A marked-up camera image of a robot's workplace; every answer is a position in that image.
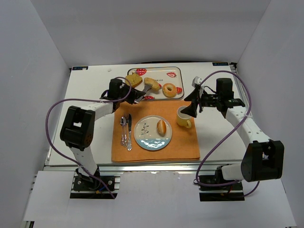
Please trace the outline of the oblong bread roll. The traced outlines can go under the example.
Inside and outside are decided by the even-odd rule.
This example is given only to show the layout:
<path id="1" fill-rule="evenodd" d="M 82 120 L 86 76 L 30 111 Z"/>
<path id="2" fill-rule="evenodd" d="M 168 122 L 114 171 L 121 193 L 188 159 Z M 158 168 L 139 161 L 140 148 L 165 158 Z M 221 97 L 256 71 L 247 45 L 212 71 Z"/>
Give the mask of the oblong bread roll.
<path id="1" fill-rule="evenodd" d="M 154 91 L 159 91 L 161 88 L 155 79 L 149 77 L 144 78 L 144 84 L 150 86 Z"/>

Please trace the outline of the small orange bun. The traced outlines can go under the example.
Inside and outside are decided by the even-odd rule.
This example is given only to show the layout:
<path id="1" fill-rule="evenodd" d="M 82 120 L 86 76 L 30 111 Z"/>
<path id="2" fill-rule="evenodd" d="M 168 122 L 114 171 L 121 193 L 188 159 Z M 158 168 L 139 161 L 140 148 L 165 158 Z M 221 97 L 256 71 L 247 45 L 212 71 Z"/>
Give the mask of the small orange bun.
<path id="1" fill-rule="evenodd" d="M 160 136 L 164 136 L 166 134 L 166 123 L 163 119 L 160 119 L 157 123 L 157 132 Z"/>

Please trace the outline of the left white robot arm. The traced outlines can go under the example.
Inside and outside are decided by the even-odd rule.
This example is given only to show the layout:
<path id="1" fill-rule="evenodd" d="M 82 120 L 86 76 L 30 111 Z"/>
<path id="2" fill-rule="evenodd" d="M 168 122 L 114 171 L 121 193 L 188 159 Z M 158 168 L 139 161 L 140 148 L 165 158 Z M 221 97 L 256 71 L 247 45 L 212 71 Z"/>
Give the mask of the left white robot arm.
<path id="1" fill-rule="evenodd" d="M 111 79 L 109 89 L 105 90 L 99 102 L 84 107 L 70 106 L 67 110 L 60 140 L 72 151 L 82 179 L 93 182 L 99 177 L 99 169 L 93 159 L 90 144 L 94 136 L 95 121 L 115 112 L 122 102 L 137 104 L 152 89 L 148 84 L 142 91 L 126 84 L 119 78 Z"/>

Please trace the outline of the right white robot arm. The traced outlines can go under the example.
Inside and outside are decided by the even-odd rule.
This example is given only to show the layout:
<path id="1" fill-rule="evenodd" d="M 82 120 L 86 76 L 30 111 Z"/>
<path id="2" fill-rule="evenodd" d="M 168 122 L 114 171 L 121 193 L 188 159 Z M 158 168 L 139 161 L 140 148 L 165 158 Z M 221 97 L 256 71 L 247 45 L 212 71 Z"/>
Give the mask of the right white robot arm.
<path id="1" fill-rule="evenodd" d="M 218 78 L 216 91 L 208 94 L 202 78 L 192 81 L 194 90 L 185 98 L 191 104 L 181 113 L 197 117 L 204 107 L 215 107 L 223 117 L 236 128 L 247 150 L 240 164 L 224 165 L 215 174 L 212 184 L 228 181 L 265 181 L 279 179 L 283 173 L 284 145 L 274 141 L 258 127 L 247 114 L 243 101 L 234 97 L 233 82 L 230 78 Z"/>

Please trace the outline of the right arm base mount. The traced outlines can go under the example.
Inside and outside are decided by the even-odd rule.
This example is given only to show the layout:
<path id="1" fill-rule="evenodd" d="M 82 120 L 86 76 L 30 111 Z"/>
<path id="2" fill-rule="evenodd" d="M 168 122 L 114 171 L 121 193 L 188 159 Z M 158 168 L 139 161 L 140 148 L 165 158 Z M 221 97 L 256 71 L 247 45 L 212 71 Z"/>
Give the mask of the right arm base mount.
<path id="1" fill-rule="evenodd" d="M 199 181 L 211 184 L 213 187 L 203 186 L 193 181 L 194 185 L 199 186 L 199 199 L 201 202 L 223 202 L 223 201 L 244 201 L 243 185 L 238 182 L 232 185 L 214 186 L 216 184 L 227 184 L 231 180 L 224 180 L 222 166 L 218 166 L 213 175 L 199 175 Z"/>

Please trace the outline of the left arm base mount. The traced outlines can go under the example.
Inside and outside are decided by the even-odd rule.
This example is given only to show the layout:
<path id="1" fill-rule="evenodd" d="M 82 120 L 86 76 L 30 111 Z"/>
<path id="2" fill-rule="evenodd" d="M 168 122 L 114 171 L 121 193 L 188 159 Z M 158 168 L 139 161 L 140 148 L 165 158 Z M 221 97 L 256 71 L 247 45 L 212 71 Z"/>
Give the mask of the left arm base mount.
<path id="1" fill-rule="evenodd" d="M 98 180 L 79 173 L 78 169 L 74 174 L 70 199 L 87 199 L 87 200 L 113 200 L 117 196 L 118 188 L 116 185 L 116 177 L 105 175 L 101 176 L 99 169 L 95 172 L 95 176 L 102 180 Z"/>

